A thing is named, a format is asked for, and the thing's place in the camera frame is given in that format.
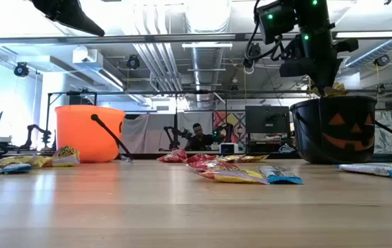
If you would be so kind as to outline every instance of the wooden table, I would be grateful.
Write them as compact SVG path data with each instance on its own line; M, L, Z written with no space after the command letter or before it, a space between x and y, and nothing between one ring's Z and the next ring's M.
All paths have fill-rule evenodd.
M215 183L156 161L0 176L0 248L392 247L392 179L303 163L271 161L304 185Z

